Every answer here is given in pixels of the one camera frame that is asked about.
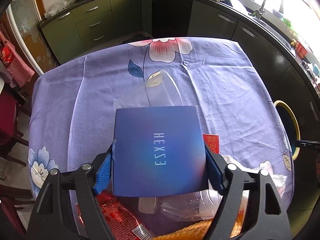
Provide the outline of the blue cardboard box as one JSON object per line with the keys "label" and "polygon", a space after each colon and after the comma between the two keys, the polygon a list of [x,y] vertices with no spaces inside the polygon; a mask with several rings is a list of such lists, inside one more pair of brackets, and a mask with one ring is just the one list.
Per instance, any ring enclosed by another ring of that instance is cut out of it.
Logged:
{"label": "blue cardboard box", "polygon": [[116,111],[112,190],[119,197],[163,197],[208,188],[196,106]]}

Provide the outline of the red checked apron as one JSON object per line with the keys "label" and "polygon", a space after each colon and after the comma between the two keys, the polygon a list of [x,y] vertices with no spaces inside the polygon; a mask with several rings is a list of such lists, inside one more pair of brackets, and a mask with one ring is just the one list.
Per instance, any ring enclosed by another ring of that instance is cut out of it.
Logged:
{"label": "red checked apron", "polygon": [[17,85],[24,87],[35,72],[23,61],[11,43],[5,26],[1,23],[1,61]]}

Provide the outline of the red cola can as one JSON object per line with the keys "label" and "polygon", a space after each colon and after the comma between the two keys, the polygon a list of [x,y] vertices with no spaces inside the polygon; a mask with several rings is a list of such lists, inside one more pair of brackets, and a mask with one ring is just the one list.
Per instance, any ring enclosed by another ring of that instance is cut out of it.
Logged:
{"label": "red cola can", "polygon": [[154,234],[117,197],[107,191],[96,196],[101,212],[115,239],[153,239]]}

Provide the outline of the steel kitchen faucet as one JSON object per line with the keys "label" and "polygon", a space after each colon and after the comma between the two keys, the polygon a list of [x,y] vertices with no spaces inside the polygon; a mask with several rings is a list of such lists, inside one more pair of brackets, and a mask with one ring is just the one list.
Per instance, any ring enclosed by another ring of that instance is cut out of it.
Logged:
{"label": "steel kitchen faucet", "polygon": [[262,18],[263,14],[265,13],[265,10],[264,10],[265,3],[266,3],[266,0],[263,0],[260,8],[255,10],[255,17],[259,20]]}

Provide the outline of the yellow rimmed trash bin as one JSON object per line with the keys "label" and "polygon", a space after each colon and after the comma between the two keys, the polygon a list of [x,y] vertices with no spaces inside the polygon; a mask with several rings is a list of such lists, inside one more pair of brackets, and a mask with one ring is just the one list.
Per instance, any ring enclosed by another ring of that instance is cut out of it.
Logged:
{"label": "yellow rimmed trash bin", "polygon": [[300,148],[296,146],[296,141],[300,140],[300,129],[297,119],[292,109],[285,102],[277,100],[273,104],[281,118],[281,122],[283,123],[284,129],[289,139],[292,150],[292,159],[296,160],[300,151]]}

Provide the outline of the red cup on counter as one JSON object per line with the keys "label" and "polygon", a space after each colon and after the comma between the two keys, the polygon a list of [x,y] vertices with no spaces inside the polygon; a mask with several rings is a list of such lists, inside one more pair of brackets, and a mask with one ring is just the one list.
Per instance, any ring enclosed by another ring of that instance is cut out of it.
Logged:
{"label": "red cup on counter", "polygon": [[308,50],[299,41],[295,46],[295,51],[298,54],[300,59],[303,59],[308,53]]}

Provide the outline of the white tissue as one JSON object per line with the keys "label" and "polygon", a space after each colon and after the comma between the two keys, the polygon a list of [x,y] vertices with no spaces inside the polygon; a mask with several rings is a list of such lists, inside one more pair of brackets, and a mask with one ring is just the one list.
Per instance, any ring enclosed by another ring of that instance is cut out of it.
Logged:
{"label": "white tissue", "polygon": [[271,176],[271,178],[272,178],[272,180],[278,190],[280,197],[281,198],[283,197],[283,195],[285,193],[285,189],[286,189],[285,184],[286,184],[287,176],[282,175],[282,174],[274,174],[272,165],[268,160],[260,163],[259,167],[247,168],[247,167],[244,167],[242,164],[240,164],[235,159],[233,159],[230,155],[223,155],[223,158],[227,164],[235,164],[238,168],[240,168],[242,171],[245,171],[245,172],[258,173],[260,170],[266,170],[269,173],[269,175]]}

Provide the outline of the dark wooden chair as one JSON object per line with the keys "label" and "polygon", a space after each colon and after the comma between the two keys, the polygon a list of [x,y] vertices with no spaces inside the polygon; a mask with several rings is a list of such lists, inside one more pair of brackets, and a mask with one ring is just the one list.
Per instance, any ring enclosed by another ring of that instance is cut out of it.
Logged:
{"label": "dark wooden chair", "polygon": [[1,158],[26,167],[25,162],[9,155],[16,143],[29,146],[29,141],[23,139],[24,134],[18,130],[19,113],[31,117],[31,111],[19,104],[16,95],[5,86],[1,91]]}

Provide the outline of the orange bumpy foam pad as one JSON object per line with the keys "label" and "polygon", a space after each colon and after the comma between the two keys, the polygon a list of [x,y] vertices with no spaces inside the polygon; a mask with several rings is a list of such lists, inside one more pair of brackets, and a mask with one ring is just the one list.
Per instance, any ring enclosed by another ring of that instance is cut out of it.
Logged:
{"label": "orange bumpy foam pad", "polygon": [[[154,240],[199,240],[203,239],[205,236],[206,232],[209,229],[209,226],[211,225],[213,219],[209,220],[203,220],[198,223],[195,223],[193,225],[190,225],[186,228],[183,228],[181,230],[177,230],[176,232],[167,234],[167,235],[162,235],[153,238]],[[234,226],[233,230],[231,232],[230,237],[235,237],[240,234],[242,224],[244,221],[244,213],[239,213]]]}

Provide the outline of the clear plastic cup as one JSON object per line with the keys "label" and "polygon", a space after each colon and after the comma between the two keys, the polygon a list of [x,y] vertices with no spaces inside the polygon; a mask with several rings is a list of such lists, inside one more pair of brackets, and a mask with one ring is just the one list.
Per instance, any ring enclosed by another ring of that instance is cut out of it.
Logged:
{"label": "clear plastic cup", "polygon": [[135,107],[182,106],[182,99],[173,78],[165,71],[153,73],[132,92],[117,99],[114,110]]}

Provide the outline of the purple floral tablecloth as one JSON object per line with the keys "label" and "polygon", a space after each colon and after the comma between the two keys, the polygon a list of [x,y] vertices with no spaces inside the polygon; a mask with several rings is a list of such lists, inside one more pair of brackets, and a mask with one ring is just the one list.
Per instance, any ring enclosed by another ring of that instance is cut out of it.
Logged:
{"label": "purple floral tablecloth", "polygon": [[27,239],[291,239],[291,146],[238,43],[103,49],[35,83]]}

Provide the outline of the red white milk carton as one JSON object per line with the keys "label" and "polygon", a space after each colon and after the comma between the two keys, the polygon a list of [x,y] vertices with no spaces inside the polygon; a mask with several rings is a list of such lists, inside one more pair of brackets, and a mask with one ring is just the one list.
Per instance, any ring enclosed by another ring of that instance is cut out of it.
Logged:
{"label": "red white milk carton", "polygon": [[207,144],[211,152],[219,154],[220,153],[220,144],[219,136],[216,134],[203,134],[204,142]]}

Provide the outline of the clear plastic water bottle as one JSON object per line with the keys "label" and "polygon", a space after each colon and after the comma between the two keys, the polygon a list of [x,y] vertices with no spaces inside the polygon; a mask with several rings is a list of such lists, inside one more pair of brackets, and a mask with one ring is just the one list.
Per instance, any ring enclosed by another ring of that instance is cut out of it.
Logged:
{"label": "clear plastic water bottle", "polygon": [[138,211],[153,215],[161,213],[177,222],[212,219],[222,196],[213,189],[167,197],[140,197]]}

